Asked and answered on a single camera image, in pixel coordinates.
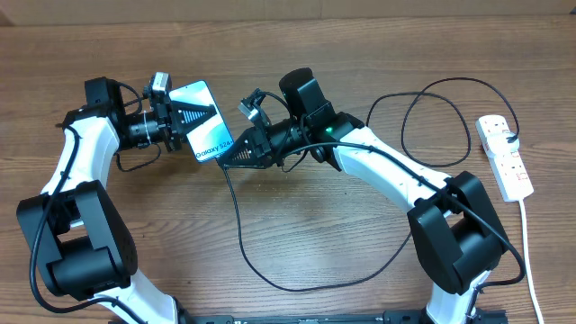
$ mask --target white power cord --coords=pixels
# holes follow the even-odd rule
[[[526,263],[526,277],[528,278],[528,290],[530,291],[530,298],[534,304],[534,311],[539,324],[544,324],[544,317],[540,311],[540,305],[536,298],[536,290],[534,289],[534,282],[532,281],[532,269],[530,268],[530,255],[528,254],[528,224],[526,216],[526,206],[524,200],[518,201],[520,205],[520,216],[522,217],[522,245],[524,246],[524,262]]]

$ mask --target cable tie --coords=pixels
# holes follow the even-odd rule
[[[114,308],[114,307],[118,306],[119,302],[120,302],[120,300],[118,299],[118,296],[116,296],[116,301],[111,301],[110,304]]]
[[[146,122],[146,111],[144,111],[144,129],[146,130],[146,138],[148,139],[148,145],[152,145],[152,141],[150,140],[150,134],[148,133],[148,123]]]
[[[418,186],[422,186],[427,179],[423,175],[415,176],[416,180],[418,180]]]

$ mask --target black cable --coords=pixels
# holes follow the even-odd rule
[[[292,110],[290,110],[290,106],[288,106],[288,103],[282,99],[280,96],[273,94],[271,92],[268,91],[262,91],[260,90],[259,92],[261,95],[269,95],[271,97],[273,97],[276,101],[278,101],[280,104],[282,104],[284,106],[284,108],[286,108],[286,110],[288,111],[288,113],[290,114],[290,125],[288,125],[288,130],[286,131],[286,134],[284,135],[284,138],[282,139],[282,143],[280,144],[280,147],[278,147],[278,152],[276,153],[276,159],[274,160],[274,163],[279,163],[280,165],[284,165],[284,162],[279,158],[282,155],[282,150],[284,149],[284,146],[286,144],[286,141],[288,140],[288,136],[290,135],[290,130],[292,129],[292,127],[294,126],[294,115],[292,114]]]
[[[136,99],[124,104],[124,107],[128,107],[129,105],[138,103],[138,109],[136,109],[135,112],[131,112],[131,113],[127,114],[127,116],[137,115],[137,114],[141,113],[142,112],[142,98],[140,97],[140,94],[138,93],[138,91],[136,91],[133,87],[126,85],[125,83],[122,83],[120,81],[116,81],[116,83],[118,84],[118,86],[122,86],[122,87],[126,88],[126,90],[128,90],[128,91],[132,92],[134,95],[136,95]]]
[[[458,200],[456,198],[454,198],[453,196],[446,195],[446,197],[449,200],[451,200],[453,203],[458,204],[458,206],[464,212],[467,212],[475,220],[477,220],[477,221],[481,220],[478,215],[476,215],[473,211],[471,211],[465,204],[458,202]],[[474,309],[474,304],[476,303],[476,300],[478,299],[478,294],[482,292],[482,289],[484,289],[486,287],[492,287],[492,286],[505,286],[505,285],[517,284],[517,283],[521,282],[522,279],[524,279],[524,276],[526,275],[526,264],[524,263],[522,256],[518,253],[518,251],[516,251],[514,246],[512,246],[512,244],[510,242],[506,241],[495,229],[493,229],[490,226],[487,226],[488,224],[486,222],[484,222],[483,220],[481,221],[481,224],[484,225],[484,227],[486,227],[489,231],[491,231],[498,238],[498,240],[500,242],[502,242],[504,244],[504,246],[506,246],[507,249],[510,250],[510,252],[514,256],[514,258],[517,260],[518,265],[520,266],[520,273],[518,274],[518,276],[516,278],[512,278],[512,279],[508,279],[508,280],[495,281],[495,282],[481,283],[481,284],[475,286],[474,290],[472,292],[472,299],[470,301],[470,304],[468,305],[468,311],[466,312],[466,318],[467,318],[467,321],[469,323],[472,322],[472,311]]]
[[[288,170],[284,170],[284,163],[282,164],[282,166],[280,166],[280,168],[282,169],[282,172],[284,173],[289,173],[292,170],[294,170],[295,167],[297,167],[308,155],[308,150],[304,151],[304,154],[302,154],[302,156],[298,159],[298,161],[296,161],[296,163],[294,163],[292,166],[290,166],[290,168]]]
[[[40,224],[38,225],[38,229],[36,229],[36,234],[34,236],[34,243],[32,244],[32,251],[30,254],[29,277],[30,277],[30,287],[32,290],[32,294],[34,295],[36,302],[38,302],[38,304],[40,306],[42,306],[47,311],[51,311],[51,312],[54,312],[57,314],[70,313],[72,311],[79,311],[79,310],[82,310],[88,306],[92,306],[92,305],[100,303],[100,302],[109,302],[112,304],[113,307],[118,306],[121,310],[123,310],[126,314],[128,314],[128,316],[130,316],[137,323],[146,324],[146,322],[144,320],[142,320],[138,315],[136,315],[130,308],[128,308],[128,306],[124,305],[122,302],[118,301],[117,299],[115,299],[113,297],[98,297],[98,298],[94,298],[90,301],[82,302],[82,303],[75,305],[75,306],[66,307],[66,308],[58,308],[58,307],[50,305],[46,300],[44,300],[44,298],[40,294],[40,291],[38,289],[38,283],[36,282],[36,264],[38,261],[38,250],[40,248],[42,232],[44,231],[44,226],[46,225],[46,220],[47,220],[48,215],[50,213],[50,209],[52,208],[52,204],[54,203],[54,200],[56,199],[56,197],[59,195],[60,191],[62,190],[62,187],[64,186],[64,183],[66,182],[66,180],[68,179],[68,177],[70,175],[70,170],[72,169],[72,165],[74,164],[74,160],[76,159],[76,156],[78,153],[78,148],[80,147],[80,135],[78,135],[78,132],[74,128],[72,128],[71,126],[66,126],[66,129],[72,131],[72,133],[74,134],[74,147],[72,148],[72,153],[70,154],[70,158],[68,159],[66,167],[64,168],[64,171],[62,172],[62,177],[60,178],[60,181],[58,181],[58,184],[56,185],[54,192],[52,192],[52,195],[48,199],[46,206],[44,206],[44,211],[42,213],[42,217],[40,218]]]
[[[267,284],[270,284],[271,286],[273,286],[276,289],[279,289],[279,290],[282,290],[285,292],[289,292],[289,293],[305,293],[305,292],[317,291],[317,290],[322,290],[322,289],[344,288],[344,287],[349,287],[349,286],[356,285],[356,284],[365,283],[368,280],[373,279],[374,277],[379,275],[382,271],[384,271],[392,263],[392,261],[394,261],[394,259],[398,256],[398,254],[402,251],[402,249],[404,248],[404,246],[408,243],[408,240],[410,239],[411,234],[409,233],[408,236],[406,237],[406,239],[404,239],[404,241],[402,242],[402,244],[398,248],[398,250],[388,260],[388,262],[386,262],[386,264],[383,267],[378,269],[378,271],[376,271],[373,274],[368,275],[365,278],[354,280],[353,282],[349,282],[349,283],[328,284],[328,285],[322,285],[322,286],[311,287],[311,288],[302,288],[302,289],[284,288],[284,287],[282,287],[276,283],[273,283],[268,278],[266,278],[263,274],[260,274],[260,272],[252,265],[250,260],[248,260],[248,256],[246,255],[246,251],[244,250],[244,244],[242,242],[242,224],[240,222],[240,211],[239,211],[239,207],[238,207],[238,200],[236,199],[236,194],[234,193],[234,188],[232,187],[232,182],[230,181],[228,169],[224,166],[222,168],[222,171],[224,172],[224,176],[226,177],[226,182],[228,183],[228,187],[229,187],[230,193],[232,195],[232,201],[234,202],[234,209],[236,211],[236,221],[238,223],[238,243],[240,245],[240,252],[242,253],[242,257],[244,257],[244,261],[246,261],[246,264],[250,267],[250,269],[252,269],[252,271],[257,276],[260,277],[260,279],[264,280]]]
[[[406,122],[408,121],[408,115],[410,114],[410,111],[412,110],[412,108],[414,107],[414,105],[416,104],[416,102],[418,101],[418,99],[422,96],[422,94],[424,94],[426,92],[426,90],[428,90],[431,86],[433,85],[437,85],[439,83],[443,83],[443,82],[447,82],[447,81],[472,81],[472,82],[476,82],[479,83],[481,85],[487,86],[488,88],[490,88],[492,91],[494,91],[496,93],[496,95],[498,95],[500,97],[500,99],[502,99],[502,101],[504,102],[504,104],[506,104],[506,106],[508,107],[508,109],[510,110],[510,112],[512,113],[512,117],[514,118],[514,123],[516,124],[516,134],[514,134],[514,136],[511,136],[508,138],[508,143],[512,143],[513,141],[518,139],[518,135],[520,134],[520,124],[518,123],[518,117],[516,116],[516,113],[514,112],[514,109],[512,109],[512,105],[509,103],[508,99],[506,99],[506,97],[504,96],[504,94],[502,94],[500,92],[500,90],[498,90],[494,85],[489,84],[488,82],[479,80],[477,78],[473,78],[473,77],[449,77],[449,78],[445,78],[445,79],[441,79],[438,81],[435,81],[429,85],[427,85],[426,87],[424,87],[424,89],[422,89],[422,91],[420,91],[420,94],[418,94],[416,96],[416,98],[414,98],[414,101],[412,101],[412,103],[410,104],[410,107],[408,108],[408,110],[406,111],[406,115],[404,116],[404,121],[402,122],[402,130],[400,133],[400,144],[402,145],[402,149],[404,150],[404,153],[406,153],[406,155],[411,158],[412,160],[414,160],[415,162],[420,163],[423,166],[426,167],[432,167],[433,165],[430,165],[426,162],[420,161],[417,158],[415,158],[414,156],[412,156],[410,154],[410,152],[408,151],[408,149],[406,148],[406,144],[404,143],[404,131],[406,129]]]
[[[372,111],[374,110],[374,107],[383,99],[386,98],[391,98],[391,97],[395,97],[395,96],[403,96],[403,95],[426,95],[426,96],[432,96],[438,99],[442,99],[445,102],[449,103],[452,108],[454,108],[454,111],[458,114],[458,117],[460,117],[460,121],[462,121],[462,125],[464,127],[464,131],[466,132],[466,139],[468,141],[468,146],[466,149],[466,153],[464,154],[463,157],[461,157],[460,159],[458,159],[455,162],[450,162],[450,163],[445,163],[445,164],[429,164],[426,162],[422,162],[419,160],[416,160],[415,158],[412,157],[412,155],[406,150],[406,147],[404,147],[402,145],[402,148],[404,149],[404,152],[406,153],[407,156],[411,157],[413,160],[415,160],[416,162],[419,162],[421,165],[426,166],[426,167],[451,167],[451,166],[455,166],[461,162],[463,162],[464,160],[466,160],[468,158],[468,156],[470,156],[470,152],[472,151],[472,137],[470,136],[470,130],[468,129],[468,124],[466,124],[466,120],[464,119],[464,117],[462,116],[462,114],[460,113],[460,110],[458,110],[458,107],[456,107],[456,105],[450,101],[449,99],[443,97],[442,95],[439,94],[432,94],[432,93],[422,93],[422,92],[405,92],[405,93],[397,93],[397,94],[386,94],[381,96],[380,98],[376,99],[376,101],[374,101],[374,103],[372,104],[372,107],[370,107],[370,111],[368,112],[368,116],[366,117],[366,126],[368,126],[369,122],[370,122],[370,117],[372,116]],[[408,115],[409,115],[410,111],[408,111],[406,113],[406,116],[404,116],[404,123],[406,124],[406,120],[408,119]],[[402,127],[402,132],[400,134],[400,140],[403,143],[404,142],[404,128]]]
[[[138,170],[141,167],[149,166],[152,163],[156,162],[156,160],[158,160],[160,158],[160,156],[162,155],[162,148],[160,148],[160,146],[157,143],[152,143],[152,144],[156,145],[156,147],[158,148],[158,154],[156,155],[156,157],[152,158],[148,162],[142,163],[141,165],[138,165],[135,167],[131,167],[129,169],[122,168],[122,164],[120,163],[120,153],[118,153],[118,152],[114,153],[114,155],[116,156],[116,166],[118,167],[118,169],[122,172],[132,172],[134,170]]]

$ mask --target white robotic arm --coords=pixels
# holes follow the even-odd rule
[[[424,176],[438,188],[444,188],[446,186],[445,180],[450,177],[448,174],[429,169],[403,156],[400,152],[379,140],[368,127],[350,131],[341,141],[343,143],[362,144],[381,149]],[[416,200],[430,198],[436,193],[381,155],[365,149],[344,146],[335,147],[333,152],[335,160],[343,172],[364,180],[389,198],[403,212],[408,212],[414,208]],[[444,216],[448,217],[451,214],[450,211],[447,211]],[[434,324],[464,324],[466,322],[465,314],[472,301],[473,289],[478,284],[482,284],[489,274],[490,271],[485,271],[478,275],[472,280],[470,289],[462,295],[445,292],[434,283],[432,296],[427,304],[429,319]]]
[[[158,80],[163,81],[162,85],[157,85]],[[64,120],[66,142],[53,177],[39,196],[19,204],[17,216],[32,248],[41,216],[48,214],[49,226],[44,226],[36,265],[51,293],[69,294],[79,301],[97,302],[106,297],[106,302],[99,303],[130,324],[138,323],[136,319],[178,324],[179,317],[184,316],[185,320],[189,315],[138,269],[132,237],[105,187],[117,151],[162,140],[168,150],[179,149],[180,139],[209,120],[216,110],[215,103],[170,103],[167,74],[157,73],[151,84],[153,90],[148,98],[156,110],[126,115],[120,83],[104,77],[86,81],[88,105],[69,112]],[[212,98],[209,92],[205,96]],[[177,127],[172,127],[172,121],[177,122]],[[58,188],[68,167],[67,178]],[[56,202],[46,207],[49,200]],[[77,226],[85,226],[87,236],[60,241],[59,234]],[[118,307],[118,303],[132,314]]]

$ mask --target black metal base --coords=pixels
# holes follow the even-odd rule
[[[472,324],[508,324],[504,310],[476,309]],[[374,315],[273,316],[233,318],[231,316],[192,317],[192,324],[433,324],[422,310],[387,310]]]

